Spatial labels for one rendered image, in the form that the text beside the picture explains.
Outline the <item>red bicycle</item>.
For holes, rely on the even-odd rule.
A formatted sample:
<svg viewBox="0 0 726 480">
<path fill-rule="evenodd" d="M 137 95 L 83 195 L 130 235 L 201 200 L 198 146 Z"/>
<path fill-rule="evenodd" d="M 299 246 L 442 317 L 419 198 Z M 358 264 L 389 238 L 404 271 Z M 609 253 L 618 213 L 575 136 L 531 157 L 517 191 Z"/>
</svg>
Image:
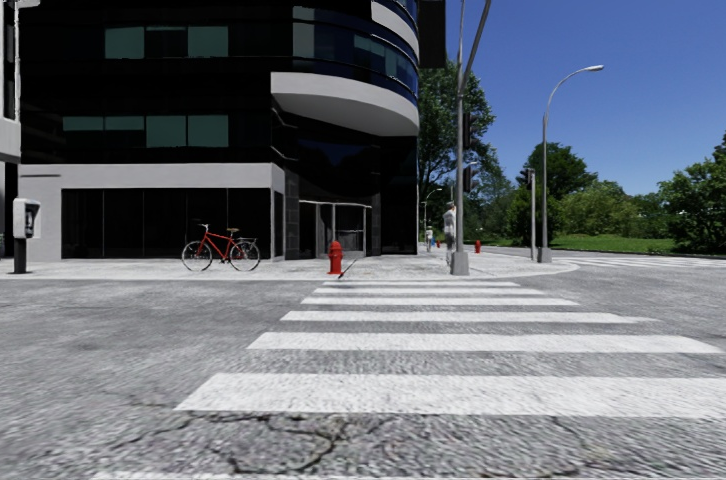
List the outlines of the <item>red bicycle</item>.
<svg viewBox="0 0 726 480">
<path fill-rule="evenodd" d="M 205 229 L 203 238 L 187 243 L 182 250 L 182 262 L 188 270 L 208 269 L 215 254 L 221 263 L 228 263 L 238 271 L 250 271 L 259 265 L 261 254 L 255 238 L 235 237 L 239 229 L 234 227 L 227 228 L 229 235 L 210 233 L 208 224 L 201 227 Z"/>
</svg>

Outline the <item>trees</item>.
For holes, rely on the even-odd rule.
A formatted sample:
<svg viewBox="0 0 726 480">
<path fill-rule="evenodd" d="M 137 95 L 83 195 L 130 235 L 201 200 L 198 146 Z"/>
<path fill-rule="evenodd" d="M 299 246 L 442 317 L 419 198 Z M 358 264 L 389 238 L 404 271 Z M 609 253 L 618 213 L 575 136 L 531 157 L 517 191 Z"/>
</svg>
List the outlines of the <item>trees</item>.
<svg viewBox="0 0 726 480">
<path fill-rule="evenodd" d="M 535 147 L 526 167 L 548 157 L 548 237 L 571 249 L 726 255 L 726 131 L 713 155 L 647 194 L 601 180 L 570 147 Z"/>
</svg>

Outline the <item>grey street lamp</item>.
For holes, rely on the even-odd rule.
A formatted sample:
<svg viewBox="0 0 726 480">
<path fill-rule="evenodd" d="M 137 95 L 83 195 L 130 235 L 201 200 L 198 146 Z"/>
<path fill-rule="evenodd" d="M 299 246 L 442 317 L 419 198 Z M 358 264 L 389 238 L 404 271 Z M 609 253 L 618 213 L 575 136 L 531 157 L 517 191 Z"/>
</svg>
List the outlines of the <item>grey street lamp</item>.
<svg viewBox="0 0 726 480">
<path fill-rule="evenodd" d="M 548 240 L 547 128 L 548 128 L 548 122 L 549 122 L 550 106 L 551 106 L 553 97 L 554 97 L 556 91 L 558 90 L 558 88 L 571 77 L 573 77 L 579 73 L 582 73 L 582 72 L 601 71 L 604 68 L 605 68 L 604 65 L 599 64 L 599 65 L 592 65 L 592 66 L 588 66 L 588 67 L 584 67 L 582 69 L 576 70 L 576 71 L 568 74 L 562 80 L 560 80 L 549 95 L 546 109 L 545 109 L 543 119 L 542 119 L 542 213 L 541 213 L 541 232 L 542 232 L 541 240 L 542 240 L 542 242 L 537 250 L 536 260 L 538 263 L 551 263 L 552 262 L 552 253 L 551 253 L 551 249 L 549 247 L 549 240 Z"/>
<path fill-rule="evenodd" d="M 423 215 L 423 227 L 424 227 L 423 230 L 424 230 L 424 240 L 425 240 L 425 242 L 427 242 L 427 229 L 428 229 L 428 218 L 427 218 L 427 215 L 428 215 L 428 207 L 427 207 L 428 200 L 429 200 L 429 198 L 430 198 L 430 196 L 432 194 L 434 194 L 436 192 L 439 192 L 439 191 L 442 191 L 442 190 L 443 190 L 442 187 L 438 187 L 438 188 L 433 189 L 432 191 L 430 191 L 429 193 L 426 194 L 425 199 L 422 201 L 422 204 L 423 204 L 423 207 L 424 207 L 423 208 L 423 213 L 424 213 L 424 215 Z"/>
</svg>

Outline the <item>white box on a post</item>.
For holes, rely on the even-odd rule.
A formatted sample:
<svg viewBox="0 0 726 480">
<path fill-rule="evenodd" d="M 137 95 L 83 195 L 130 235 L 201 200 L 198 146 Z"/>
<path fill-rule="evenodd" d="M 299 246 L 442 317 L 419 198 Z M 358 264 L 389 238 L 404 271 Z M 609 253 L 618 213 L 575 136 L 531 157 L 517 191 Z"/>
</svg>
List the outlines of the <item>white box on a post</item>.
<svg viewBox="0 0 726 480">
<path fill-rule="evenodd" d="M 41 237 L 41 203 L 29 198 L 13 200 L 14 274 L 27 272 L 27 241 Z"/>
</svg>

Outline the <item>tree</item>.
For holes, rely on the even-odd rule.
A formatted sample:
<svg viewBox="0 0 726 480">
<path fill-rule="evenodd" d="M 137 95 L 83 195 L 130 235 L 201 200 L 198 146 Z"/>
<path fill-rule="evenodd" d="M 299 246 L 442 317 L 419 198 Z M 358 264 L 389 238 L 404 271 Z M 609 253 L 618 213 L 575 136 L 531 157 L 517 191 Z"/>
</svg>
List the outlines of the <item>tree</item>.
<svg viewBox="0 0 726 480">
<path fill-rule="evenodd" d="M 448 61 L 442 68 L 420 73 L 418 107 L 418 190 L 421 198 L 440 184 L 455 180 L 457 145 L 457 65 Z M 498 200 L 506 188 L 496 149 L 477 140 L 464 152 L 463 162 L 475 161 L 479 184 L 464 199 L 464 228 L 467 241 L 487 239 L 499 230 Z"/>
</svg>

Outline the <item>dark glass tower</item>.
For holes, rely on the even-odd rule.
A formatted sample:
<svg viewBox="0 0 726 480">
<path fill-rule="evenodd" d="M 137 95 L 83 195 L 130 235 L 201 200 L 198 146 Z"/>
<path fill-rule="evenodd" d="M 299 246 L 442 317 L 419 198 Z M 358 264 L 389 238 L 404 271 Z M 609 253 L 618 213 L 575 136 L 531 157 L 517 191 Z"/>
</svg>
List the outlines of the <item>dark glass tower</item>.
<svg viewBox="0 0 726 480">
<path fill-rule="evenodd" d="M 20 20 L 35 260 L 417 250 L 421 0 L 41 0 Z"/>
</svg>

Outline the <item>traffic light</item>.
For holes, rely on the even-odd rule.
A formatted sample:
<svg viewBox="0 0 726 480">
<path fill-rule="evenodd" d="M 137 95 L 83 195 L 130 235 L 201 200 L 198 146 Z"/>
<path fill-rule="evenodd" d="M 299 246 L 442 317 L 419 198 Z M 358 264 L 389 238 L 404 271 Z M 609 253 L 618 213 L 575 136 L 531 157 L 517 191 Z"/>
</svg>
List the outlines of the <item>traffic light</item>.
<svg viewBox="0 0 726 480">
<path fill-rule="evenodd" d="M 520 171 L 526 178 L 526 189 L 530 192 L 530 256 L 536 260 L 536 176 L 535 169 L 527 167 Z"/>
<path fill-rule="evenodd" d="M 464 90 L 466 87 L 467 80 L 466 75 L 472 69 L 472 65 L 476 56 L 478 45 L 480 43 L 482 33 L 487 21 L 488 13 L 491 8 L 493 0 L 485 0 L 484 8 L 479 20 L 479 24 L 475 33 L 472 49 L 469 56 L 469 61 L 466 66 L 462 64 L 463 58 L 463 39 L 464 39 L 464 14 L 465 14 L 465 0 L 461 0 L 460 10 L 460 24 L 459 24 L 459 47 L 457 54 L 457 148 L 456 148 L 456 249 L 452 254 L 452 260 L 450 265 L 450 272 L 455 276 L 468 276 L 469 275 L 469 259 L 468 254 L 464 251 L 464 235 L 463 235 L 463 198 L 464 198 L 464 165 L 463 165 L 463 150 L 464 150 L 464 122 L 463 122 L 463 98 Z"/>
</svg>

